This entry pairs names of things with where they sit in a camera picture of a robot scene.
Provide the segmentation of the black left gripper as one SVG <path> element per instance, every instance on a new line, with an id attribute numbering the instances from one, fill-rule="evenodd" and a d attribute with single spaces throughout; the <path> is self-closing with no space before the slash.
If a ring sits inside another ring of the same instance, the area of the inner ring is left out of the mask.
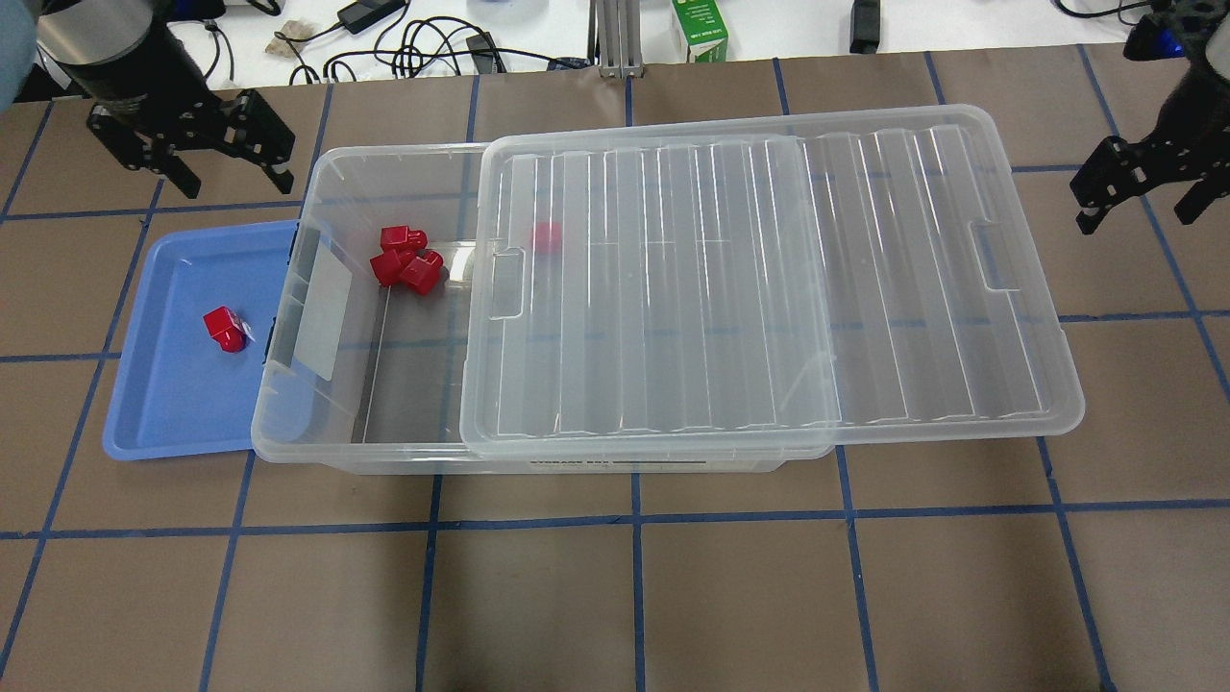
<path id="1" fill-rule="evenodd" d="M 170 181 L 188 200 L 202 181 L 176 146 L 219 152 L 255 163 L 282 194 L 293 189 L 296 136 L 255 88 L 221 100 L 207 87 L 184 45 L 154 21 L 132 48 L 95 64 L 74 65 L 74 82 L 95 100 L 86 125 L 128 170 L 146 168 Z"/>

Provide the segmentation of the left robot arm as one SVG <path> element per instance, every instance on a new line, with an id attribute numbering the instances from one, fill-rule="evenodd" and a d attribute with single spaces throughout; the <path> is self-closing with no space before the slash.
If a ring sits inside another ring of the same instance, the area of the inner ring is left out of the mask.
<path id="1" fill-rule="evenodd" d="M 212 92 L 169 27 L 169 1 L 5 1 L 2 104 L 44 52 L 92 97 L 87 127 L 128 170 L 149 170 L 193 200 L 200 179 L 181 152 L 212 150 L 255 163 L 289 193 L 296 136 L 255 90 Z"/>

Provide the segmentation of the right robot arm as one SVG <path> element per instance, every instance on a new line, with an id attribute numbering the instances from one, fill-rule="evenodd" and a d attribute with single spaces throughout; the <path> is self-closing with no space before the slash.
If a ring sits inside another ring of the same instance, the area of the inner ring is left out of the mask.
<path id="1" fill-rule="evenodd" d="M 1073 175 L 1081 234 L 1097 231 L 1130 198 L 1191 183 L 1173 206 L 1178 222 L 1196 222 L 1229 192 L 1229 18 L 1225 1 L 1151 1 L 1125 36 L 1129 61 L 1186 59 L 1180 82 L 1160 106 L 1153 130 L 1130 143 L 1105 136 Z"/>

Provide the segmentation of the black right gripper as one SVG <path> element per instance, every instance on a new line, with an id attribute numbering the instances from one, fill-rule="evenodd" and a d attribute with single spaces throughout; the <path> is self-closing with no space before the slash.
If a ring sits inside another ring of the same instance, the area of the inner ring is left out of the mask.
<path id="1" fill-rule="evenodd" d="M 1196 222 L 1229 194 L 1229 18 L 1226 1 L 1150 1 L 1130 31 L 1130 61 L 1183 58 L 1188 66 L 1139 143 L 1106 136 L 1073 175 L 1080 234 L 1093 235 L 1112 209 L 1159 184 L 1160 175 L 1200 175 L 1173 205 Z"/>

